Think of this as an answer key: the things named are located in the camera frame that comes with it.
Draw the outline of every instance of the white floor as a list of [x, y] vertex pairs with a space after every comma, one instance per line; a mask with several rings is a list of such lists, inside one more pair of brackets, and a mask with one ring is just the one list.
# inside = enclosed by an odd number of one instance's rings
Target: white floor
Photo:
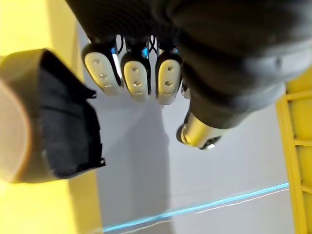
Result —
[[[108, 98], [85, 74], [98, 93], [91, 103], [107, 162], [97, 172], [104, 226], [287, 182], [274, 106], [251, 115], [211, 151], [200, 151], [176, 140], [188, 109], [180, 92], [170, 106], [158, 105], [155, 95], [139, 104], [126, 90]], [[177, 216], [135, 234], [228, 233], [293, 234], [289, 192]]]

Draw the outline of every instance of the black fabric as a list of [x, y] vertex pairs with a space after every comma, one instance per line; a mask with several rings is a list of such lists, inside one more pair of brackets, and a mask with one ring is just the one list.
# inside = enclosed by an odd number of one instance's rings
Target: black fabric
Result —
[[98, 118], [86, 101], [95, 91], [49, 52], [41, 60], [39, 95], [43, 147], [52, 173], [69, 178], [104, 166]]

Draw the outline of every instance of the yellow metal bar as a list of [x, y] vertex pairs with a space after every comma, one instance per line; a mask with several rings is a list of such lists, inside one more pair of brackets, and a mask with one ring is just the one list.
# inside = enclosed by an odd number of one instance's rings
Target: yellow metal bar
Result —
[[312, 98], [312, 90], [293, 93], [293, 94], [287, 94], [286, 98], [287, 98], [287, 100], [298, 100], [298, 99]]
[[[0, 35], [0, 56], [49, 48], [82, 78], [76, 19], [64, 0], [0, 0]], [[0, 179], [1, 234], [101, 230], [95, 171], [40, 184], [8, 184]]]
[[301, 178], [293, 139], [291, 116], [288, 101], [283, 96], [276, 104], [281, 136], [284, 145], [285, 162], [292, 198], [292, 211], [296, 234], [307, 234], [306, 216], [301, 192]]
[[302, 183], [302, 191], [306, 192], [306, 193], [309, 193], [312, 195], [312, 188], [310, 188], [308, 185], [306, 185], [305, 183]]
[[312, 140], [295, 139], [295, 145], [312, 147]]

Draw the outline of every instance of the beige object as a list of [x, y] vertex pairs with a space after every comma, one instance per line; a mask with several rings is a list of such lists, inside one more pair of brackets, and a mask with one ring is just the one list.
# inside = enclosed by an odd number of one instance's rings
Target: beige object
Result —
[[0, 78], [0, 176], [14, 181], [24, 168], [31, 128], [18, 96]]

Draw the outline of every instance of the robotic hand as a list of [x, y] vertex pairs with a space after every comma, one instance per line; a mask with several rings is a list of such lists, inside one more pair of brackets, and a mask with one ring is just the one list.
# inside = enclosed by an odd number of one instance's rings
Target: robotic hand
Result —
[[[212, 148], [250, 113], [273, 104], [284, 94], [284, 83], [312, 60], [310, 0], [67, 3], [91, 42], [82, 52], [85, 66], [106, 95], [118, 95], [125, 85], [134, 101], [146, 101], [152, 49], [159, 104], [174, 102], [183, 78], [182, 94], [190, 107], [176, 136], [199, 149]], [[125, 38], [127, 49], [121, 63], [117, 35]], [[0, 157], [2, 177], [42, 182], [105, 165], [98, 119], [86, 101], [95, 92], [57, 57], [46, 50], [11, 54], [1, 61], [0, 77], [0, 101], [8, 110], [2, 119], [15, 111], [25, 127], [20, 132], [28, 136], [25, 144], [12, 144], [18, 146], [14, 151], [0, 142], [15, 155]], [[27, 111], [20, 113], [21, 105]], [[6, 124], [0, 129], [11, 131]]]
[[[86, 67], [107, 95], [120, 90], [110, 53], [119, 34], [127, 46], [121, 61], [126, 86], [133, 100], [148, 98], [148, 38], [156, 36], [157, 100], [174, 101], [182, 71], [182, 93], [191, 101], [176, 136], [199, 149], [212, 147], [250, 113], [274, 103], [284, 94], [285, 81], [311, 64], [311, 1], [67, 2], [96, 51], [84, 53]], [[102, 70], [94, 72], [98, 60]], [[107, 79], [99, 81], [101, 76]]]

